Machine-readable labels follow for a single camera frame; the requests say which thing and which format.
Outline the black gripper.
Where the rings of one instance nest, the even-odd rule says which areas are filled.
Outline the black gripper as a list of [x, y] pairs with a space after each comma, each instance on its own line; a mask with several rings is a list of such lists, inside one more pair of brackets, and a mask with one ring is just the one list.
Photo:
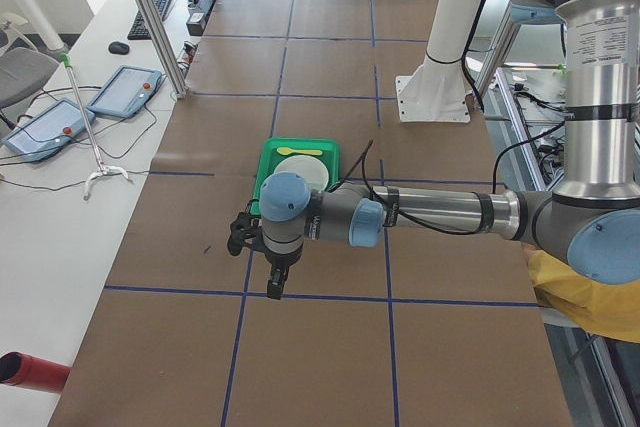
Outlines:
[[[251, 199], [246, 204], [243, 211], [239, 212], [236, 219], [230, 224], [230, 235], [227, 240], [227, 250], [231, 256], [239, 256], [243, 248], [254, 252], [265, 252], [262, 228], [260, 226], [260, 216], [253, 215], [251, 209], [257, 199]], [[267, 297], [274, 300], [282, 298], [283, 287], [289, 275], [289, 268], [271, 269], [269, 280], [267, 281]]]

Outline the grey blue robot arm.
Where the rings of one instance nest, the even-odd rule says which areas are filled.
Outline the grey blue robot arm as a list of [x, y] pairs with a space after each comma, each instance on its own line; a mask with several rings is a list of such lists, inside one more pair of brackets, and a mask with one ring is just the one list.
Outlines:
[[639, 0], [513, 0], [519, 20], [566, 27], [564, 176], [549, 192], [481, 194], [368, 184], [327, 191], [297, 174], [266, 177], [239, 213], [227, 248], [261, 252], [267, 294], [280, 298], [306, 239], [372, 247], [384, 228], [417, 225], [465, 236], [495, 233], [535, 245], [603, 284], [639, 277], [639, 187], [634, 178]]

